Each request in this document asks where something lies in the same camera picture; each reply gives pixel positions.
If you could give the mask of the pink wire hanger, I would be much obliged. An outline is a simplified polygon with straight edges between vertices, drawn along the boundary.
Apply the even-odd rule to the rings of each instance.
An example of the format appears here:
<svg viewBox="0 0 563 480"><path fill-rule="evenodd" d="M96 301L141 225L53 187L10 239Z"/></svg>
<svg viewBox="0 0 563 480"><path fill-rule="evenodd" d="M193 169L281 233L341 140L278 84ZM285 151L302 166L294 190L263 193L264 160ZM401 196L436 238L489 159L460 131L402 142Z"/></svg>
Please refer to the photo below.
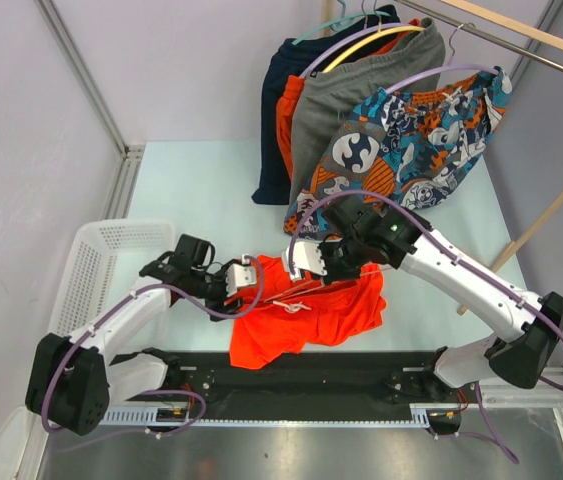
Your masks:
<svg viewBox="0 0 563 480"><path fill-rule="evenodd" d="M263 302L272 303L273 301L279 301L279 300L289 299L304 294L310 294L312 292L316 292L318 290L327 289L331 287L343 288L344 286L349 286L360 282L361 279L364 277L370 277L373 275L382 275L385 271L389 271L389 270L391 270L391 267L389 266L380 267L379 265L374 264L372 267L368 267L368 268L363 267L361 269L361 273L358 278L340 280L328 285L326 285L323 280L312 280L308 283L303 283L299 286L295 286L290 289L287 289L281 293L265 297L263 299Z"/></svg>

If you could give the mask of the bright orange shorts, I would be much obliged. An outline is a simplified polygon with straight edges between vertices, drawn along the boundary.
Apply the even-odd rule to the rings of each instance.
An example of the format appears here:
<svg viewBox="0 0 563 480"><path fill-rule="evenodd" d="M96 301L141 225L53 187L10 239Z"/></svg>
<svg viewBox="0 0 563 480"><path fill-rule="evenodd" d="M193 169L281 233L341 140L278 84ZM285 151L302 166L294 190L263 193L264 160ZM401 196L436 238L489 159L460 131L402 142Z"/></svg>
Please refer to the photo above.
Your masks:
<svg viewBox="0 0 563 480"><path fill-rule="evenodd" d="M387 306L383 274L264 303L265 297L317 279L312 275L293 282L279 257L261 255L258 260L265 274L263 294L251 313L234 321L229 346L233 367L259 370L285 353L301 353L308 344L337 346L382 325Z"/></svg>

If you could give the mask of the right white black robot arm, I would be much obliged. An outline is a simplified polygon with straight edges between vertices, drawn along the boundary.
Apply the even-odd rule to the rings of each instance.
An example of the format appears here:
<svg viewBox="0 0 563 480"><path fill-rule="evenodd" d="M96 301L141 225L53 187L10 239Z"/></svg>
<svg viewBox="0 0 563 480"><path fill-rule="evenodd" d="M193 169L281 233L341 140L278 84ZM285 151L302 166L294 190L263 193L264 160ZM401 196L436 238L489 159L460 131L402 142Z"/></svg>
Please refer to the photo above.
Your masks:
<svg viewBox="0 0 563 480"><path fill-rule="evenodd" d="M422 376L430 399L445 401L458 387L492 377L522 389L536 386L563 328L563 296L507 284L416 214L380 213L350 195L329 202L323 216L341 238L322 247L327 271L389 265L434 285L491 329L484 339L435 353Z"/></svg>

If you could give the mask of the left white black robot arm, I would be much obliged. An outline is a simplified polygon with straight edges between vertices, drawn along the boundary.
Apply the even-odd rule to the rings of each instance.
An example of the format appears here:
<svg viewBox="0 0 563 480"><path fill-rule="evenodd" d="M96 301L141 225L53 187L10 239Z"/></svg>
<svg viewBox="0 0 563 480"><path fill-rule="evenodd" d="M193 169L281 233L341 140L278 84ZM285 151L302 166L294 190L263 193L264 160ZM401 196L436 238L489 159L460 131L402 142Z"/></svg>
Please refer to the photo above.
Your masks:
<svg viewBox="0 0 563 480"><path fill-rule="evenodd" d="M182 387L179 358L146 347L125 360L124 347L177 301L187 300L211 320L237 317L240 290L256 284L256 259L244 255L210 269L212 243L182 235L175 248L150 261L130 292L107 312L70 334L47 334L37 345L25 405L40 416L44 429L92 432L108 407L154 393L168 400Z"/></svg>

